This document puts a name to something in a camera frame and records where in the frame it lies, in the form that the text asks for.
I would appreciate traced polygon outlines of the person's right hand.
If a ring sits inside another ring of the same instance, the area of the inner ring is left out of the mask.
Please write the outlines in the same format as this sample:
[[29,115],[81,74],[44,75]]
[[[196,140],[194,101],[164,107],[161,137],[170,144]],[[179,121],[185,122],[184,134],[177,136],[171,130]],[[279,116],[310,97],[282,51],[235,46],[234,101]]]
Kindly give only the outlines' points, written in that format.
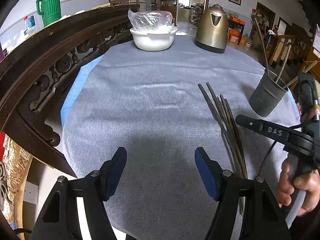
[[293,183],[289,181],[290,164],[285,159],[281,166],[281,173],[277,185],[277,199],[279,207],[289,206],[291,204],[291,195],[295,189],[306,192],[304,203],[298,211],[298,217],[310,213],[316,208],[319,202],[319,170],[306,173],[294,179]]

